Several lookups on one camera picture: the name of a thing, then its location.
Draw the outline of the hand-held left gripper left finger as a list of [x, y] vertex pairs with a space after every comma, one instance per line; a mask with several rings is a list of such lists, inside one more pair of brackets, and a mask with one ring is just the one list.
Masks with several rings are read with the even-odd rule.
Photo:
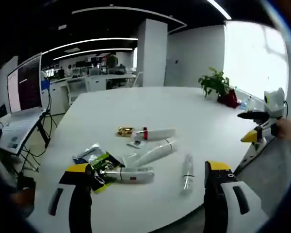
[[67, 168], [61, 177], [39, 187], [37, 223], [44, 233], [91, 233], [92, 168], [88, 163]]

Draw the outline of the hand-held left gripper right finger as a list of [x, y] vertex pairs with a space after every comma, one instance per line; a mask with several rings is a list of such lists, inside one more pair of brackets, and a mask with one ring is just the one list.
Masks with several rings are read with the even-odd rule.
[[205, 162], [205, 233], [256, 233], [269, 217], [260, 197], [222, 162]]

